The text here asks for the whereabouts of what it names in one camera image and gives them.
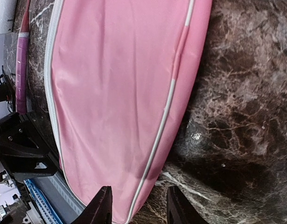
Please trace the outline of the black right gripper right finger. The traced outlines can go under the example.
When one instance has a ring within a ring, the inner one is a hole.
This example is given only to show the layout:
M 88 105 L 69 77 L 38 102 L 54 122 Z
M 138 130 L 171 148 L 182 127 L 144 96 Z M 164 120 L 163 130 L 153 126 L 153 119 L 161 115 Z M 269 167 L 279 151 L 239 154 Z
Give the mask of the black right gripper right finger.
M 208 224 L 177 186 L 167 190 L 168 224 Z

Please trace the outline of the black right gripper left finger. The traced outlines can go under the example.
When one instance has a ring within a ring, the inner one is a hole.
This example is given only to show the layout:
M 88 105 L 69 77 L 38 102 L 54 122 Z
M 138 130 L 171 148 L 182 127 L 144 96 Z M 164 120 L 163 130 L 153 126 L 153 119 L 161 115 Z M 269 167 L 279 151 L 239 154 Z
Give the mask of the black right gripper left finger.
M 75 219 L 75 224 L 111 224 L 112 188 L 103 186 Z

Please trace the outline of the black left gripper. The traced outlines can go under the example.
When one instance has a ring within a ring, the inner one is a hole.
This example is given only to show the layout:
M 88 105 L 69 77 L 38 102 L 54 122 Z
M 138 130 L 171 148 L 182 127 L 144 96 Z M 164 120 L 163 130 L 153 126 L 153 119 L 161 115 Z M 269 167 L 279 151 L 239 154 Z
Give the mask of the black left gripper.
M 13 112 L 0 119 L 0 161 L 16 181 L 57 172 L 56 157 L 28 114 Z

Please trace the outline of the red badminton racket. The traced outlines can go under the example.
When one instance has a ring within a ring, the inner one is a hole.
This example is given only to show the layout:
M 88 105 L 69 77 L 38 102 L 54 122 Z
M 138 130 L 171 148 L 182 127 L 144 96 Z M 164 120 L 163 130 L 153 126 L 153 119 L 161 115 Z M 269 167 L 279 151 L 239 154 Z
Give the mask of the red badminton racket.
M 16 48 L 15 107 L 19 114 L 27 113 L 26 81 L 29 44 L 29 5 L 30 1 L 27 0 Z

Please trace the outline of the pink racket bag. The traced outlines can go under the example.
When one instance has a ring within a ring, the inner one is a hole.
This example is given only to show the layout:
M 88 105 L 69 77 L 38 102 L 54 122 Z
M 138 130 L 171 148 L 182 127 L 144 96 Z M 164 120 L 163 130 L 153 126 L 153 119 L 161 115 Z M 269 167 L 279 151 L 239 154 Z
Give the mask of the pink racket bag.
M 210 0 L 57 0 L 44 81 L 65 180 L 84 205 L 112 188 L 112 222 L 147 200 L 203 53 Z

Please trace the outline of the white shuttlecock tube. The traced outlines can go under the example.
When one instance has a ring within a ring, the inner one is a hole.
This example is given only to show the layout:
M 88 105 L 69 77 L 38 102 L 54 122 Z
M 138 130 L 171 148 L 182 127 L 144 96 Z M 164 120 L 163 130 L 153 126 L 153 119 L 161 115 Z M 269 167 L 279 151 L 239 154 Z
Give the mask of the white shuttlecock tube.
M 0 0 L 0 34 L 12 32 L 16 5 L 16 0 Z

